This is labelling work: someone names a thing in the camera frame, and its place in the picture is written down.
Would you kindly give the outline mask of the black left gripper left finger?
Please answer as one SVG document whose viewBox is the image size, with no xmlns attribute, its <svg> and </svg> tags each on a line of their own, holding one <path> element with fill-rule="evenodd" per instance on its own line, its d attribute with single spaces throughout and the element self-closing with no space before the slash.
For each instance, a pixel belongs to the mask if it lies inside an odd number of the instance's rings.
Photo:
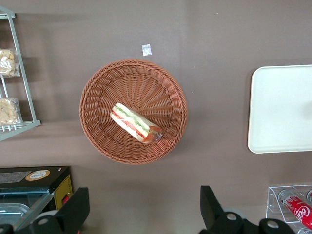
<svg viewBox="0 0 312 234">
<path fill-rule="evenodd" d="M 2 234 L 77 234 L 90 212 L 89 189 L 81 187 L 55 213 L 35 219 L 28 226 L 14 230 L 10 224 L 1 224 Z"/>
</svg>

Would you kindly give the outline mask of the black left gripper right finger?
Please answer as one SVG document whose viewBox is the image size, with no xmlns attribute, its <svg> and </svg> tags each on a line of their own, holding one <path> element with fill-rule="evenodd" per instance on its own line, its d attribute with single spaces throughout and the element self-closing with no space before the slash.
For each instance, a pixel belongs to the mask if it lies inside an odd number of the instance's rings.
<svg viewBox="0 0 312 234">
<path fill-rule="evenodd" d="M 200 188 L 200 211 L 206 228 L 201 234 L 293 234 L 294 231 L 278 219 L 262 219 L 258 225 L 235 212 L 226 212 L 210 186 Z"/>
</svg>

